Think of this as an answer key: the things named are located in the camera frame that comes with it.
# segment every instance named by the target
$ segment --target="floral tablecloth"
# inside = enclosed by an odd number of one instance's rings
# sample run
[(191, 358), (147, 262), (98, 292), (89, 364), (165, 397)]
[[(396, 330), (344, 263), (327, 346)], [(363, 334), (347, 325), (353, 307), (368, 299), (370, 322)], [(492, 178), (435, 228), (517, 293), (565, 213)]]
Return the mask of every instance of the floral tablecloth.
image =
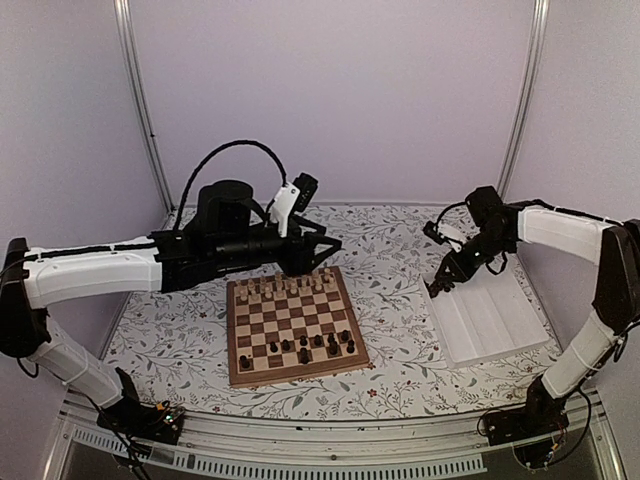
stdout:
[[(312, 206), (305, 216), (328, 226), (343, 250), (342, 269), (374, 369), (258, 389), (229, 388), (226, 336), (228, 278), (193, 290), (136, 293), (120, 320), (106, 362), (129, 372), (145, 401), (169, 399), (187, 409), (308, 420), (424, 417), (520, 402), (531, 380), (560, 350), (543, 348), (450, 370), (418, 286), (448, 251), (422, 234), (440, 207)], [(188, 212), (186, 220), (193, 215)], [(447, 215), (471, 232), (464, 212)], [(233, 278), (271, 274), (275, 266)], [(540, 309), (519, 265), (515, 272)]]

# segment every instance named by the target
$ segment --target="chessboard border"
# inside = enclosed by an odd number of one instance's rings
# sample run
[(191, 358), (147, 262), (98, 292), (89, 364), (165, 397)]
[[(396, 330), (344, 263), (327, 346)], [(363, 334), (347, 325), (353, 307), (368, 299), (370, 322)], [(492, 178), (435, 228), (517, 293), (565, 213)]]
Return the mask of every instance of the chessboard border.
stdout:
[[(227, 350), (229, 357), (229, 385), (231, 388), (253, 388), (262, 387), (267, 385), (278, 385), (280, 383), (287, 383), (295, 380), (304, 380), (308, 378), (318, 378), (322, 376), (329, 376), (337, 373), (345, 373), (353, 370), (361, 370), (370, 366), (369, 353), (367, 352), (362, 334), (360, 332), (360, 326), (353, 312), (353, 306), (351, 299), (349, 298), (349, 292), (344, 284), (342, 278), (342, 272), (339, 267), (329, 267), (331, 273), (336, 279), (338, 285), (338, 291), (340, 297), (345, 305), (344, 312), (349, 319), (349, 326), (351, 327), (351, 338), (356, 343), (357, 353), (343, 355), (340, 358), (331, 359), (331, 362), (310, 363), (307, 365), (295, 365), (291, 367), (278, 368), (279, 378), (274, 379), (270, 376), (274, 370), (264, 370), (260, 372), (247, 372), (242, 373), (237, 371), (238, 356), (237, 345), (235, 335), (235, 287), (236, 282), (231, 281), (227, 284)], [(267, 281), (272, 282), (275, 280), (274, 275), (265, 277)], [(246, 285), (249, 279), (241, 281), (242, 285)]]

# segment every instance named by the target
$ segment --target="black and white robotic arm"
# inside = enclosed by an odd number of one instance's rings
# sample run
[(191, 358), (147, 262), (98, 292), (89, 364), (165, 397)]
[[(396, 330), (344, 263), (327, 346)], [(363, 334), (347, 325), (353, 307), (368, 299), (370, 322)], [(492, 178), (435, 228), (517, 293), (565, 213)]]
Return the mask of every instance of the black and white robotic arm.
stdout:
[[(59, 250), (13, 239), (0, 273), (0, 352), (29, 359), (85, 394), (101, 412), (100, 425), (175, 444), (184, 410), (141, 404), (129, 375), (87, 352), (48, 318), (47, 307), (105, 293), (184, 290), (268, 263), (291, 276), (310, 273), (341, 248), (325, 227), (298, 215), (316, 189), (302, 174), (284, 182), (264, 211), (248, 184), (224, 180), (200, 190), (184, 228), (176, 221), (147, 237)], [(253, 214), (259, 221), (252, 224)]]
[(526, 405), (516, 412), (520, 415), (511, 410), (485, 416), (492, 443), (554, 431), (566, 422), (567, 398), (614, 352), (621, 353), (628, 331), (640, 319), (640, 221), (619, 223), (540, 200), (505, 204), (493, 187), (476, 189), (459, 204), (463, 205), (480, 230), (473, 238), (463, 237), (461, 242), (460, 236), (443, 233), (434, 222), (424, 229), (438, 243), (455, 247), (427, 286), (432, 298), (468, 281), (500, 255), (505, 262), (504, 254), (515, 253), (517, 242), (546, 245), (599, 267), (593, 309), (586, 323), (558, 361), (529, 386)]

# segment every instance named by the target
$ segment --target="black chess piece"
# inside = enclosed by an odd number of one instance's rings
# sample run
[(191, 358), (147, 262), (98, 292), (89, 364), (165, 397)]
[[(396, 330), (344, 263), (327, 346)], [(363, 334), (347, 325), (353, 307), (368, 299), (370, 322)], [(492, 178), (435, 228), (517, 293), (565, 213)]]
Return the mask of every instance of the black chess piece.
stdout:
[(338, 344), (335, 341), (329, 343), (329, 354), (330, 355), (338, 354)]
[(309, 351), (304, 347), (300, 349), (300, 363), (303, 365), (309, 363)]

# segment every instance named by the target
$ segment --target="chessboard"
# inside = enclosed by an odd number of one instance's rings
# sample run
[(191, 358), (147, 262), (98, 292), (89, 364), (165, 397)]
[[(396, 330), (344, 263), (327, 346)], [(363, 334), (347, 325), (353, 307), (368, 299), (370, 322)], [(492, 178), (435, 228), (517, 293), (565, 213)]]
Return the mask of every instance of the chessboard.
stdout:
[(231, 387), (259, 387), (370, 366), (338, 267), (227, 285)]

